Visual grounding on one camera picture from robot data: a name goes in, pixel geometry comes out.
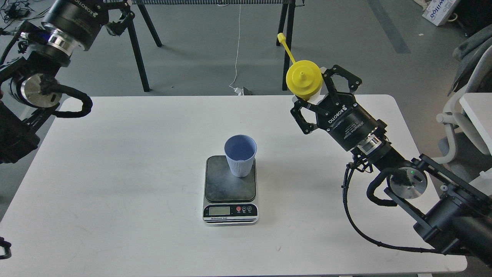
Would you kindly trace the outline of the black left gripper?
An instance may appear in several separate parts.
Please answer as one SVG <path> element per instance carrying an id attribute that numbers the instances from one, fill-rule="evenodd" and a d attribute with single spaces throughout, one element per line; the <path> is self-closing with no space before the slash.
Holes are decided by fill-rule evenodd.
<path id="1" fill-rule="evenodd" d="M 135 14 L 131 5 L 132 0 L 104 0 L 105 9 L 121 13 L 118 21 L 109 22 L 109 12 L 97 9 L 103 7 L 102 0 L 56 0 L 42 19 L 42 26 L 46 30 L 61 30 L 88 51 L 102 26 L 112 36 L 120 36 L 133 27 Z"/>

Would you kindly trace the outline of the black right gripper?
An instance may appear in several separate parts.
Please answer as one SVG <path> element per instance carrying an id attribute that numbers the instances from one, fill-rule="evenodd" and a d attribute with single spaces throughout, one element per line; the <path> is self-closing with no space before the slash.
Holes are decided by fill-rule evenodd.
<path id="1" fill-rule="evenodd" d="M 315 130 L 327 132 L 345 151 L 351 151 L 370 134 L 383 136 L 387 124 L 374 119 L 356 102 L 352 93 L 362 84 L 362 79 L 340 65 L 321 68 L 327 96 L 321 105 L 315 105 L 293 96 L 290 114 L 301 132 L 308 135 Z M 348 93 L 341 92 L 336 85 L 346 80 Z"/>

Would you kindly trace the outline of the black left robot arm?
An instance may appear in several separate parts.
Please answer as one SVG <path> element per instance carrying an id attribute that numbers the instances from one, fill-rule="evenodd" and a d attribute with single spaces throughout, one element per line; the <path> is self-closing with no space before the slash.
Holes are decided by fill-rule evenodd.
<path id="1" fill-rule="evenodd" d="M 130 0 L 56 0 L 40 27 L 21 23 L 1 56 L 0 81 L 8 81 L 10 96 L 35 111 L 20 119 L 1 103 L 2 164 L 16 163 L 37 149 L 37 130 L 50 116 L 81 118 L 91 112 L 91 98 L 60 84 L 56 74 L 69 66 L 75 49 L 90 49 L 102 27 L 121 35 L 134 19 L 130 7 Z"/>

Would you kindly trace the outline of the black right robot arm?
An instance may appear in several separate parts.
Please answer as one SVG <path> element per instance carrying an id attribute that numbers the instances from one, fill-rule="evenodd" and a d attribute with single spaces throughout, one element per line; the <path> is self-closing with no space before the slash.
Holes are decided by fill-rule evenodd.
<path id="1" fill-rule="evenodd" d="M 320 68 L 312 61 L 293 62 L 286 86 L 294 94 L 291 114 L 309 134 L 327 132 L 352 161 L 346 165 L 342 200 L 354 230 L 388 249 L 443 255 L 475 256 L 491 267 L 491 197 L 422 154 L 405 159 L 386 137 L 386 124 L 356 100 L 362 81 L 339 65 Z M 353 172 L 376 168 L 367 198 L 383 207 L 400 207 L 415 220 L 417 234 L 431 249 L 399 247 L 377 241 L 354 223 L 348 207 Z"/>

